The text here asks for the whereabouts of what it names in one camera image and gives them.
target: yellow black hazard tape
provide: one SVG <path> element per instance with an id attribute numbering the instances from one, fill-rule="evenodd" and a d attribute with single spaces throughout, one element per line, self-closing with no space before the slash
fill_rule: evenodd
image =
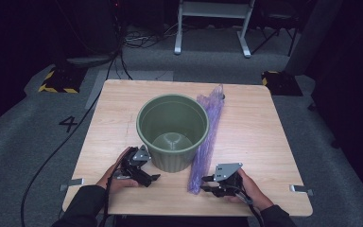
<path id="1" fill-rule="evenodd" d="M 63 72 L 52 68 L 46 75 L 39 92 L 51 93 L 79 93 L 79 87 L 84 80 L 87 69 L 72 69 L 70 72 Z"/>

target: hand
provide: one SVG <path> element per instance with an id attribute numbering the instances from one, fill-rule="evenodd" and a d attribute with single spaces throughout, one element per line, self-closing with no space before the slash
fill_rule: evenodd
<path id="1" fill-rule="evenodd" d="M 263 211 L 273 205 L 273 202 L 259 189 L 257 184 L 249 177 L 243 169 L 239 168 L 237 173 L 243 178 L 243 186 L 246 189 L 246 193 L 251 197 L 253 206 L 259 211 Z M 225 197 L 231 202 L 242 202 L 238 197 Z"/>
<path id="2" fill-rule="evenodd" d="M 96 183 L 96 185 L 101 186 L 104 189 L 107 188 L 108 179 L 111 177 L 111 175 L 114 171 L 114 168 L 116 166 L 118 166 L 118 164 L 122 161 L 122 158 L 126 155 L 126 153 L 128 153 L 129 150 L 130 150 L 130 148 L 126 148 L 119 155 L 116 163 L 114 163 L 110 168 L 108 168 L 108 170 L 105 172 L 105 174 L 102 176 L 102 178 Z M 138 183 L 136 181 L 134 181 L 133 179 L 125 179 L 125 180 L 112 179 L 110 193 L 118 192 L 123 187 L 137 187 L 137 186 L 138 186 Z"/>

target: black cable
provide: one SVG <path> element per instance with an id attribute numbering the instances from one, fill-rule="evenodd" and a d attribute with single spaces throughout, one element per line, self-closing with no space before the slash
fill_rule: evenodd
<path id="1" fill-rule="evenodd" d="M 120 165 L 122 164 L 122 159 L 124 157 L 126 157 L 127 155 L 129 155 L 130 152 L 132 152 L 132 151 L 135 151 L 135 148 L 130 148 L 121 157 L 119 157 L 119 160 L 120 161 L 118 163 L 116 163 L 116 166 L 114 166 L 113 172 L 111 173 L 111 177 L 109 177 L 108 180 L 107 180 L 107 188 L 105 190 L 104 215 L 103 215 L 103 218 L 102 218 L 101 222 L 99 223 L 99 227 L 105 227 L 106 220 L 109 217 L 109 214 L 108 214 L 108 209 L 109 209 L 109 194 L 110 194 L 110 191 L 111 191 L 112 177 L 114 175 L 114 172 L 116 172 L 119 169 Z"/>
<path id="2" fill-rule="evenodd" d="M 131 75 L 128 72 L 128 67 L 126 66 L 126 63 L 123 60 L 123 51 L 122 50 L 120 50 L 120 61 L 122 62 L 123 70 L 125 71 L 126 75 L 128 75 L 130 80 L 133 80 Z"/>
<path id="3" fill-rule="evenodd" d="M 76 38 L 78 39 L 78 41 L 84 46 L 84 48 L 86 48 L 87 50 L 91 51 L 92 53 L 95 54 L 101 54 L 101 55 L 107 55 L 108 58 L 104 59 L 104 60 L 97 60 L 97 61 L 89 61 L 89 62 L 83 62 L 83 63 L 75 63 L 75 62 L 71 62 L 69 61 L 69 63 L 71 63 L 73 66 L 75 66 L 76 68 L 91 68 L 91 67 L 96 67 L 98 65 L 102 65 L 105 64 L 109 61 L 111 61 L 113 58 L 115 58 L 117 56 L 116 51 L 118 49 L 118 46 L 116 47 L 116 49 L 113 52 L 109 52 L 109 53 L 102 53 L 100 51 L 96 51 L 92 48 L 90 48 L 79 36 L 78 33 L 76 32 L 74 26 L 72 25 L 72 23 L 70 22 L 69 18 L 67 17 L 66 13 L 63 10 L 63 7 L 61 6 L 61 4 L 58 2 L 58 0 L 55 0 L 56 5 L 58 6 L 60 13 L 62 14 L 62 16 L 64 17 L 66 23 L 68 24 L 68 26 L 71 28 L 71 30 L 73 31 L 73 33 L 75 34 Z M 120 28 L 117 22 L 117 18 L 114 18 L 115 22 L 116 22 L 116 26 L 117 29 L 114 28 L 114 32 L 116 34 L 116 36 L 119 37 L 120 34 Z"/>
<path id="4" fill-rule="evenodd" d="M 114 61 L 114 59 L 111 61 L 111 64 L 108 67 L 107 77 L 106 77 L 105 80 L 107 80 L 108 77 L 109 77 L 109 73 L 111 71 L 113 61 Z M 77 131 L 77 129 L 80 127 L 81 123 L 84 121 L 84 119 L 87 117 L 88 113 L 91 111 L 91 109 L 94 107 L 95 103 L 98 101 L 98 98 L 100 97 L 101 92 L 102 92 L 102 90 L 99 91 L 99 94 L 98 94 L 98 96 L 96 96 L 93 104 L 91 104 L 90 108 L 87 110 L 87 112 L 84 114 L 84 116 L 82 116 L 81 120 L 78 122 L 75 129 L 72 130 L 70 132 L 70 134 L 63 140 L 63 142 L 51 153 L 51 155 L 49 155 L 49 157 L 43 162 L 43 164 L 40 166 L 40 168 L 37 170 L 37 172 L 34 174 L 33 178 L 31 179 L 31 181 L 29 182 L 29 184 L 28 184 L 28 186 L 26 188 L 25 194 L 23 195 L 22 204 L 21 204 L 21 208 L 20 208 L 20 217 L 21 217 L 22 227 L 26 227 L 26 224 L 25 224 L 25 204 L 26 204 L 26 197 L 27 197 L 28 191 L 30 190 L 32 184 L 37 179 L 38 175 L 40 175 L 41 171 L 46 166 L 46 164 L 51 160 L 51 158 L 63 147 L 63 145 Z"/>
<path id="5" fill-rule="evenodd" d="M 244 196 L 246 198 L 249 198 L 249 195 L 247 195 L 246 193 L 246 188 L 244 187 L 244 185 L 242 185 L 242 189 L 241 192 L 244 194 Z M 264 222 L 262 221 L 261 219 L 261 216 L 256 212 L 256 210 L 254 209 L 254 207 L 252 206 L 252 204 L 249 204 L 249 208 L 251 210 L 251 212 L 255 215 L 255 217 L 257 218 L 258 220 L 258 223 L 259 223 L 259 226 L 260 227 L 264 227 Z"/>

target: plastic bag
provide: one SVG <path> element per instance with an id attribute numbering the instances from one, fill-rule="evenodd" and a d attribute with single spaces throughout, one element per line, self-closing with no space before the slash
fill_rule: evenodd
<path id="1" fill-rule="evenodd" d="M 209 96 L 197 96 L 197 102 L 208 114 L 209 131 L 205 141 L 197 149 L 196 156 L 191 166 L 190 179 L 187 189 L 190 193 L 198 194 L 202 184 L 202 177 L 208 174 L 211 164 L 214 144 L 216 140 L 217 126 L 224 106 L 223 85 L 218 85 Z"/>

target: cable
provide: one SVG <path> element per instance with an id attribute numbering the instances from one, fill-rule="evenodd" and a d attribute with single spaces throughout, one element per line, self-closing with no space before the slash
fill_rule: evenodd
<path id="1" fill-rule="evenodd" d="M 66 20 L 66 23 L 69 25 L 69 27 L 72 29 L 73 33 L 75 34 L 76 38 L 78 38 L 78 41 L 84 46 L 84 48 L 90 50 L 93 53 L 96 54 L 111 54 L 111 53 L 102 53 L 96 50 L 93 50 L 90 48 L 76 33 L 75 28 L 73 27 L 72 23 L 70 22 L 69 18 L 66 16 L 66 13 L 64 12 L 63 8 L 61 7 L 61 4 L 59 4 L 58 0 L 55 0 L 56 5 L 58 6 L 60 13 L 63 15 L 64 19 Z"/>
<path id="2" fill-rule="evenodd" d="M 128 75 L 130 80 L 133 80 L 131 75 L 128 72 L 128 67 L 126 66 L 125 61 L 123 60 L 123 51 L 120 51 L 120 61 L 122 62 L 123 70 L 125 71 L 126 75 Z"/>
<path id="3" fill-rule="evenodd" d="M 244 196 L 246 197 L 246 198 L 249 198 L 249 195 L 247 195 L 247 193 L 246 193 L 246 188 L 244 187 L 244 185 L 242 185 L 242 189 L 243 190 L 241 190 L 241 192 L 244 194 Z M 249 205 L 249 208 L 250 208 L 250 210 L 251 210 L 251 212 L 255 215 L 255 217 L 257 218 L 257 220 L 258 220 L 258 223 L 259 223 L 259 226 L 260 227 L 264 227 L 264 222 L 262 221 L 262 219 L 261 219 L 261 216 L 256 212 L 256 210 L 254 209 L 254 207 L 252 206 L 252 204 L 250 204 Z"/>
<path id="4" fill-rule="evenodd" d="M 114 59 L 111 61 L 111 64 L 108 67 L 107 77 L 106 77 L 105 80 L 107 80 L 108 77 L 109 77 L 109 73 L 111 71 L 111 67 L 112 67 L 113 62 L 114 62 Z M 70 134 L 63 140 L 63 142 L 61 142 L 61 144 L 49 155 L 49 157 L 43 162 L 43 164 L 40 166 L 40 168 L 37 170 L 37 172 L 32 177 L 31 181 L 29 182 L 29 184 L 28 184 L 28 186 L 26 188 L 25 194 L 23 195 L 22 204 L 21 204 L 21 208 L 20 208 L 20 217 L 21 217 L 22 227 L 26 227 L 26 224 L 25 224 L 25 204 L 26 204 L 26 198 L 27 198 L 28 191 L 30 190 L 32 184 L 37 179 L 38 175 L 40 175 L 41 171 L 46 166 L 46 164 L 51 160 L 51 158 L 63 147 L 64 144 L 66 144 L 66 142 L 77 131 L 77 129 L 80 127 L 80 125 L 82 124 L 84 119 L 87 117 L 88 113 L 91 111 L 91 109 L 94 107 L 95 103 L 98 101 L 98 98 L 100 97 L 101 92 L 102 92 L 102 90 L 96 96 L 93 104 L 91 104 L 90 108 L 87 110 L 87 112 L 84 114 L 84 116 L 82 116 L 81 120 L 78 122 L 75 129 L 73 131 L 71 131 Z"/>
<path id="5" fill-rule="evenodd" d="M 112 177 L 114 175 L 114 172 L 116 172 L 120 165 L 122 164 L 122 160 L 125 156 L 129 155 L 131 151 L 134 151 L 133 148 L 128 148 L 128 150 L 126 152 L 123 153 L 123 155 L 119 156 L 118 158 L 118 162 L 116 162 L 116 164 L 114 165 L 113 171 L 111 173 L 111 177 L 108 178 L 107 181 L 107 188 L 105 190 L 105 204 L 104 204 L 104 216 L 101 220 L 101 222 L 99 223 L 99 227 L 104 227 L 106 220 L 108 219 L 109 215 L 108 215 L 108 209 L 109 209 L 109 194 L 111 191 L 111 185 L 112 185 Z"/>

